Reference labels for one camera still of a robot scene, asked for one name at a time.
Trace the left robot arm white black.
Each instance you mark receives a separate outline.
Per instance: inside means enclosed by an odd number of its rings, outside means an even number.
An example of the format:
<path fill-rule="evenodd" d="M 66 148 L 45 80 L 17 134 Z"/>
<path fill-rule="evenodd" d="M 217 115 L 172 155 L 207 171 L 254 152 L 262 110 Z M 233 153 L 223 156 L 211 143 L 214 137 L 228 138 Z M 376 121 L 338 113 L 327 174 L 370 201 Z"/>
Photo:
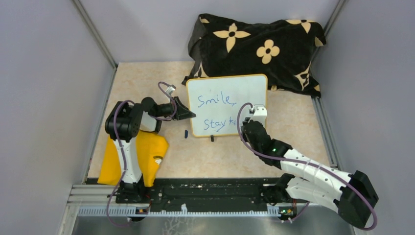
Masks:
<path fill-rule="evenodd" d="M 119 101 L 105 121 L 108 138 L 98 183 L 130 186 L 128 197 L 142 202 L 169 148 L 159 135 L 162 123 L 194 117 L 177 96 L 165 104 L 150 97 L 140 103 Z"/>

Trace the white whiteboard yellow frame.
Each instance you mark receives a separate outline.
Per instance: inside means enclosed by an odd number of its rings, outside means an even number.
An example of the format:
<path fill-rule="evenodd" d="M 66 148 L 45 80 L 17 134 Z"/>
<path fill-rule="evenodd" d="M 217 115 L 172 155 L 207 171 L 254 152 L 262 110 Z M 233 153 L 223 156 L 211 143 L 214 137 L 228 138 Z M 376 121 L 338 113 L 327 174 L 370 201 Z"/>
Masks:
<path fill-rule="evenodd" d="M 264 74 L 190 79 L 186 82 L 195 137 L 236 135 L 254 105 L 267 105 Z"/>

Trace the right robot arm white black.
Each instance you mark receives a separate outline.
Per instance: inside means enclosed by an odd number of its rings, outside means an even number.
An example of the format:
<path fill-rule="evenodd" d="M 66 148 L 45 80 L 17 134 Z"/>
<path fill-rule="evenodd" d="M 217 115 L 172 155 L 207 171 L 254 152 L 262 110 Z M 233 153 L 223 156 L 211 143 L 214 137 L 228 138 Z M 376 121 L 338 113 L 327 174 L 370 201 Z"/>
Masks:
<path fill-rule="evenodd" d="M 286 171 L 276 187 L 278 200 L 313 202 L 361 230 L 376 227 L 374 207 L 379 197 L 367 174 L 340 171 L 310 159 L 291 145 L 271 138 L 258 121 L 244 121 L 238 133 L 247 148 L 265 164 Z"/>

